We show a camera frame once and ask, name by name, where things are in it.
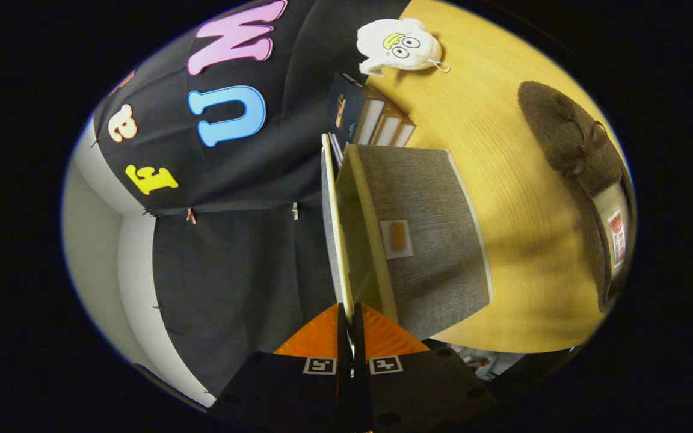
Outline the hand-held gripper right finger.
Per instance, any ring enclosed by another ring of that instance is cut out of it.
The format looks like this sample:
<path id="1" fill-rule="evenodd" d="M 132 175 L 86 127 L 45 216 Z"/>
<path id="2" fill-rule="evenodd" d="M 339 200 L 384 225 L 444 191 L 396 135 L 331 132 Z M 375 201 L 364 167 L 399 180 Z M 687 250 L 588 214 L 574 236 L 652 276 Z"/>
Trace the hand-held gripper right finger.
<path id="1" fill-rule="evenodd" d="M 472 432 L 497 408 L 454 349 L 430 348 L 372 307 L 353 317 L 355 432 Z"/>

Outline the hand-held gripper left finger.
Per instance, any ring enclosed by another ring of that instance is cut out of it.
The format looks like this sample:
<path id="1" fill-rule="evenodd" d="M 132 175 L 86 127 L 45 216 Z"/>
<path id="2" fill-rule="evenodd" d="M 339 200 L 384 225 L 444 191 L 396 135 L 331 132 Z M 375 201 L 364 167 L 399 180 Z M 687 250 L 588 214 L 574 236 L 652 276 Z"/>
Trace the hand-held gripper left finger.
<path id="1" fill-rule="evenodd" d="M 349 369 L 347 318 L 338 302 L 277 350 L 250 354 L 211 414 L 236 432 L 336 432 Z"/>

